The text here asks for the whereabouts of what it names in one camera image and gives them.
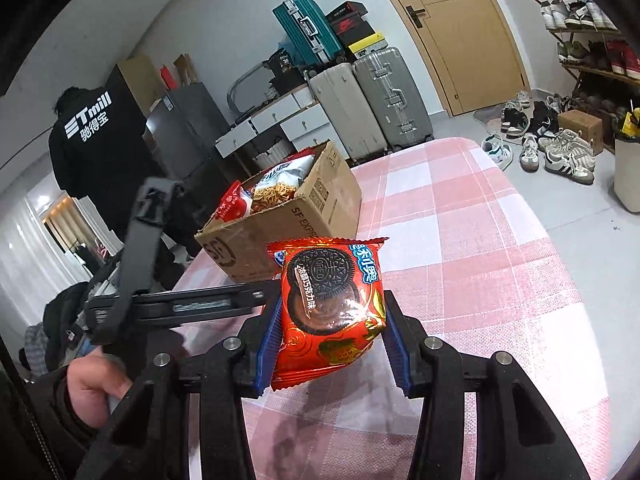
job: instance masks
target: silver suitcase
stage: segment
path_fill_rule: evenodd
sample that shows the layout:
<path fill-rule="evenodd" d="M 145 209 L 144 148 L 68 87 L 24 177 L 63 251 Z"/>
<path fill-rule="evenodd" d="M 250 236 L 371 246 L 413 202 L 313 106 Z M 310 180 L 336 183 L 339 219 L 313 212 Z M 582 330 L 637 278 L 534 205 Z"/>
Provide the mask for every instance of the silver suitcase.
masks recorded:
<path fill-rule="evenodd" d="M 353 72 L 389 145 L 405 148 L 433 139 L 427 108 L 396 47 L 356 60 Z"/>
<path fill-rule="evenodd" d="M 328 68 L 311 78 L 309 84 L 353 160 L 388 149 L 350 63 Z"/>

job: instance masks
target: suitcase handle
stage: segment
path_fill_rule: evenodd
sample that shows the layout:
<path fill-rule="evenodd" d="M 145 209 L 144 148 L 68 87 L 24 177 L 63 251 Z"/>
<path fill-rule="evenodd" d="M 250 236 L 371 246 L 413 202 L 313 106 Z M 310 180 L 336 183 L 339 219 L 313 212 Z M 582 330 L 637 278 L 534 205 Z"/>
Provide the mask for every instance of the suitcase handle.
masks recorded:
<path fill-rule="evenodd" d="M 400 98 L 400 104 L 398 105 L 398 108 L 404 110 L 406 108 L 406 98 L 404 97 L 404 92 L 402 92 L 402 90 L 399 88 L 392 88 L 391 91 L 398 94 L 398 97 Z"/>
<path fill-rule="evenodd" d="M 316 27 L 316 24 L 311 21 L 310 17 L 305 16 L 301 20 L 298 20 L 298 23 L 300 24 L 300 28 L 306 35 L 308 35 L 308 37 L 311 38 L 312 36 L 318 35 L 318 28 Z"/>

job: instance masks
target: drawer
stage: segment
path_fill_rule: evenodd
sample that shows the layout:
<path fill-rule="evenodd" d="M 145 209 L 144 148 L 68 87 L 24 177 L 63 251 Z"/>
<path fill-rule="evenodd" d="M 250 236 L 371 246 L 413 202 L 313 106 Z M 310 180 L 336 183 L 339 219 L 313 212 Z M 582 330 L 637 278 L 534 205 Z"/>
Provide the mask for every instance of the drawer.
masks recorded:
<path fill-rule="evenodd" d="M 338 153 L 340 153 L 345 160 L 349 158 L 347 150 L 344 148 L 340 137 L 338 137 L 338 134 L 335 132 L 334 127 L 331 126 L 331 123 L 320 126 L 320 128 L 316 128 L 314 131 L 298 137 L 293 140 L 293 145 L 298 151 L 301 151 L 305 148 L 322 144 L 326 140 L 330 140 L 334 143 L 335 149 L 338 150 Z"/>
<path fill-rule="evenodd" d="M 261 134 L 264 130 L 271 128 L 274 124 L 278 124 L 287 117 L 291 117 L 300 110 L 300 105 L 292 94 L 279 99 L 278 101 L 267 106 L 264 110 L 260 110 L 251 119 L 256 131 Z"/>
<path fill-rule="evenodd" d="M 294 140 L 312 132 L 320 126 L 324 126 L 328 122 L 329 118 L 324 113 L 322 106 L 318 104 L 287 119 L 280 127 L 287 136 L 287 139 Z"/>
<path fill-rule="evenodd" d="M 311 106 L 315 101 L 311 88 L 308 86 L 303 86 L 300 90 L 294 90 L 293 97 L 296 98 L 300 108 Z"/>
<path fill-rule="evenodd" d="M 251 126 L 249 120 L 246 120 L 228 134 L 223 135 L 216 141 L 216 148 L 220 152 L 222 157 L 229 156 L 240 146 L 248 143 L 256 136 L 254 128 Z"/>

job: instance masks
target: red snack package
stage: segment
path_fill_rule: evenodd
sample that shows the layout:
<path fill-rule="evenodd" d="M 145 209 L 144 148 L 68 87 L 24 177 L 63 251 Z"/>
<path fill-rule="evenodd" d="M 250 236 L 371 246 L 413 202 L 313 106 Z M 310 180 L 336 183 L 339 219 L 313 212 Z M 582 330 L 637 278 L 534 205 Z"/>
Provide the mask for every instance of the red snack package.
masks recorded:
<path fill-rule="evenodd" d="M 284 341 L 274 390 L 326 375 L 354 362 L 386 326 L 378 249 L 366 242 L 305 238 L 268 244 L 282 264 Z"/>
<path fill-rule="evenodd" d="M 236 218 L 249 216 L 251 212 L 251 195 L 243 188 L 239 180 L 236 180 L 220 201 L 220 205 L 213 213 L 213 217 L 223 222 L 231 222 Z"/>

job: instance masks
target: pink checkered tablecloth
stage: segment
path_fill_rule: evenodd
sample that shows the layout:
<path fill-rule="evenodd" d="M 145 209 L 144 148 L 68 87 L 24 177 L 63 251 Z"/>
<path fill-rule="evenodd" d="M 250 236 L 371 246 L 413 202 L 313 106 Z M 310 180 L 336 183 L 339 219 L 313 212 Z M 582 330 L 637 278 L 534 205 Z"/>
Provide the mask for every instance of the pink checkered tablecloth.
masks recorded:
<path fill-rule="evenodd" d="M 507 350 L 554 410 L 592 480 L 606 477 L 609 398 L 593 331 L 545 229 L 471 140 L 435 140 L 353 170 L 358 238 L 387 236 L 383 285 L 403 312 L 458 351 Z M 228 283 L 201 252 L 176 290 Z M 183 326 L 200 353 L 244 318 Z M 475 401 L 466 397 L 463 479 L 474 477 Z M 244 400 L 258 479 L 405 479 L 421 400 L 394 384 L 382 340 L 350 366 Z M 198 447 L 191 477 L 199 478 Z"/>

